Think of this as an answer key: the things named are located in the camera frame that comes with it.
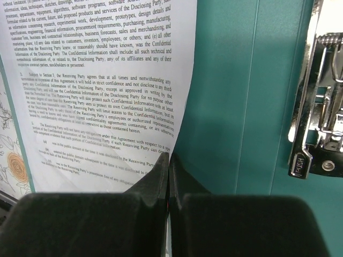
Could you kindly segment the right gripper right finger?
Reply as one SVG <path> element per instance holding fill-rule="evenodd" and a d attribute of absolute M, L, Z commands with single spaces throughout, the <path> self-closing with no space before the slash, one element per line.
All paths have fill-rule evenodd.
<path fill-rule="evenodd" d="M 328 256 L 310 207 L 285 196 L 215 195 L 170 159 L 173 256 Z"/>

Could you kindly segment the teal plastic folder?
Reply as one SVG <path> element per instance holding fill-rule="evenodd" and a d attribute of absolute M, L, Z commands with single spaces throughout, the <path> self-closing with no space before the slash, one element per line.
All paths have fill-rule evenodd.
<path fill-rule="evenodd" d="M 191 84 L 169 155 L 215 193 L 276 192 L 314 1 L 196 2 Z"/>

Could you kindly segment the printed paper sheet top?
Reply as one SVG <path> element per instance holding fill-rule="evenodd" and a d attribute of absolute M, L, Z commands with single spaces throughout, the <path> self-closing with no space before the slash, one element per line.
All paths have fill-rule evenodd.
<path fill-rule="evenodd" d="M 1 70 L 31 192 L 123 192 L 171 153 L 196 1 L 1 1 Z"/>

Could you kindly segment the silver folder clip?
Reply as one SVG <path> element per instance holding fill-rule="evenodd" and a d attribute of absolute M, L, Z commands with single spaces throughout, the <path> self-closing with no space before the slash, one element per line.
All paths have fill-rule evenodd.
<path fill-rule="evenodd" d="M 291 177 L 342 177 L 342 1 L 314 1 L 288 140 Z"/>

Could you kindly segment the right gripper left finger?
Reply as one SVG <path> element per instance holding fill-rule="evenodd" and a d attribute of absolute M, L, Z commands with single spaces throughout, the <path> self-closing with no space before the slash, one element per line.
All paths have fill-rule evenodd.
<path fill-rule="evenodd" d="M 124 193 L 34 193 L 1 227 L 1 256 L 164 256 L 169 155 Z"/>

